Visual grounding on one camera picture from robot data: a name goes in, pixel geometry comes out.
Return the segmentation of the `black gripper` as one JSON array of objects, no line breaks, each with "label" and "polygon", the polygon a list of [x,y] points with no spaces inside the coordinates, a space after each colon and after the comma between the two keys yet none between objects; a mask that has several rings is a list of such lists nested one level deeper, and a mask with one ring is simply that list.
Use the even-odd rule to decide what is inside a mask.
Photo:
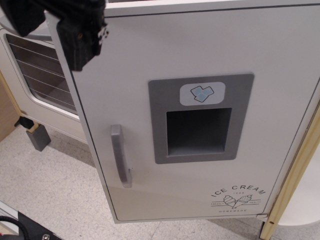
[{"label": "black gripper", "polygon": [[45,21],[45,10],[58,18],[66,17],[58,22],[56,30],[68,67],[76,72],[100,55],[102,43],[109,34],[104,18],[105,0],[35,0],[34,3],[1,0],[0,7],[22,37]]}]

